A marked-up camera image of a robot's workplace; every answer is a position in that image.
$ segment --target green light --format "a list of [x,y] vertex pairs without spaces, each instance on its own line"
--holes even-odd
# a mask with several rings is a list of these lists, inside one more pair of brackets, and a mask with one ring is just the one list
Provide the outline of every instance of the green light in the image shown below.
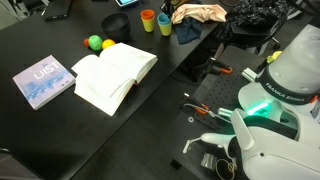
[[266,107],[268,107],[268,106],[269,106],[269,103],[261,103],[261,104],[255,106],[255,107],[249,109],[247,113],[248,113],[249,115],[253,115],[253,114],[255,114],[256,112],[258,112],[258,111],[260,111],[261,109],[264,109],[264,108],[266,108]]

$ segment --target blue book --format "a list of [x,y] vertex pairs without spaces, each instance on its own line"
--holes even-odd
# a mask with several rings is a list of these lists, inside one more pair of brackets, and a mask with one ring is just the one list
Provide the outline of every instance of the blue book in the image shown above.
[[13,77],[34,110],[75,83],[74,76],[52,55]]

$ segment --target yellow ball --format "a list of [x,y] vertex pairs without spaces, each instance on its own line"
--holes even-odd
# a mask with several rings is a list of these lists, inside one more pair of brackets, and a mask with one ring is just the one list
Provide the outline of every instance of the yellow ball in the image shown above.
[[107,39],[107,40],[103,41],[102,49],[105,49],[105,48],[110,47],[110,46],[115,45],[115,44],[116,43],[113,40]]

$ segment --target black table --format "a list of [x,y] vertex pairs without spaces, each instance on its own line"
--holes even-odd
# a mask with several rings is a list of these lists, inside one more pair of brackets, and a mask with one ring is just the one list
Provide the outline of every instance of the black table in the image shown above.
[[[240,74],[247,67],[256,70],[263,59],[245,50],[233,46],[227,47],[220,60],[233,68],[232,74],[221,74],[219,76],[208,74],[193,97],[210,107],[214,113],[217,113],[219,107],[229,110],[241,108],[237,94],[240,88],[248,84],[249,81]],[[189,117],[195,119],[193,123],[188,121]],[[218,178],[214,172],[202,167],[201,161],[205,153],[212,154],[219,159],[228,160],[222,148],[198,141],[191,144],[191,150],[186,154],[182,153],[187,140],[198,138],[202,134],[210,132],[234,134],[231,124],[212,118],[208,114],[194,113],[193,109],[185,107],[165,131],[162,139],[163,148],[173,158],[171,165],[175,168],[182,165],[201,180]]]
[[[153,33],[144,32],[140,11],[153,9],[157,15],[162,2],[144,0],[121,9],[113,0],[74,0],[67,19],[45,22],[34,15],[1,30],[0,147],[45,179],[73,177],[217,25],[204,23],[201,38],[185,45],[179,45],[174,32],[161,36],[157,25]],[[151,72],[131,90],[113,117],[75,95],[74,86],[34,111],[12,77],[48,55],[72,72],[76,62],[94,53],[83,40],[91,35],[106,39],[100,22],[115,12],[129,15],[131,39],[127,43],[158,56]]]

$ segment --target floor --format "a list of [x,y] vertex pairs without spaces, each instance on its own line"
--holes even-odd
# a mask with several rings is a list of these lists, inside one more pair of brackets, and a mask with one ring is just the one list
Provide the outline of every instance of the floor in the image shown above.
[[[11,18],[0,5],[0,29],[17,22]],[[310,16],[304,15],[284,25],[275,36],[281,42],[280,50],[293,40],[310,19]],[[271,42],[262,56],[274,52],[272,45]],[[171,157],[163,150],[160,141],[164,129],[179,114],[183,93],[193,94],[200,82],[201,79],[198,82],[191,81],[179,69],[175,71],[73,179],[198,179],[185,168],[173,169],[170,166]]]

